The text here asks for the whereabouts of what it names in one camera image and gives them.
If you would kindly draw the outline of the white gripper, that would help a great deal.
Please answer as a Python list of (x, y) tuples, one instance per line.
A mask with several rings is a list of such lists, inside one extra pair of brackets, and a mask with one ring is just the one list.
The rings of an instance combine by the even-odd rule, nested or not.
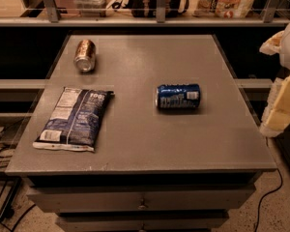
[[(280, 65), (290, 70), (290, 22), (284, 31), (267, 39), (259, 48), (266, 55), (279, 54)], [(290, 75), (276, 78), (272, 84), (267, 106), (264, 109), (260, 132), (266, 137), (276, 137), (290, 125)]]

